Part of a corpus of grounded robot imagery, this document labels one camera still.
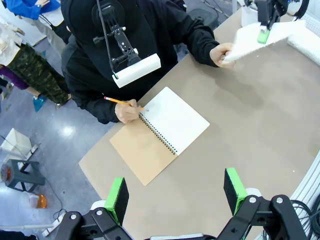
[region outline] sleeve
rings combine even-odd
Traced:
[[[219,45],[210,27],[192,18],[170,0],[161,0],[163,18],[173,44],[184,43],[197,62],[217,67],[210,51]]]
[[[81,79],[80,75],[71,77],[72,74],[69,71],[63,71],[63,75],[72,99],[78,107],[87,110],[102,124],[119,122],[115,113],[116,104],[114,102],[104,100],[104,96],[100,92],[94,91],[87,87],[85,83],[78,81],[78,79]]]
[[[6,0],[6,7],[16,15],[34,20],[39,19],[41,12],[40,5],[27,6],[22,0]]]

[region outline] gray stool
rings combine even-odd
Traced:
[[[32,172],[25,171],[29,165],[32,168]],[[8,188],[32,193],[38,185],[45,185],[45,178],[39,173],[38,166],[39,162],[37,161],[9,159],[1,167],[1,179]],[[16,188],[18,183],[21,183],[22,189]],[[27,190],[25,184],[32,184],[32,187]]]

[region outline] white paper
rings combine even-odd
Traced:
[[[177,155],[210,125],[168,87],[144,107],[142,114],[176,149]]]
[[[304,20],[276,22],[272,25],[269,37],[265,44],[258,42],[261,26],[260,22],[242,27],[236,32],[232,51],[229,55],[225,56],[224,61],[232,62],[238,60],[258,49],[285,39],[305,28],[305,24]]]

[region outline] table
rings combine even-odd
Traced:
[[[240,27],[241,10],[214,33],[221,43],[232,42]],[[102,199],[115,177],[125,177],[130,199],[123,226],[134,239],[217,236],[232,217],[223,190],[225,168],[235,167],[244,186],[258,188],[266,199],[290,196],[299,185],[320,146],[319,76],[320,67],[286,41],[244,57],[233,69],[200,65],[188,55],[140,102],[168,86],[209,128],[147,186],[110,144],[120,123],[80,167]]]

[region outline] spiral notebook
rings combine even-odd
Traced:
[[[146,186],[209,126],[199,113],[165,87],[110,142]]]

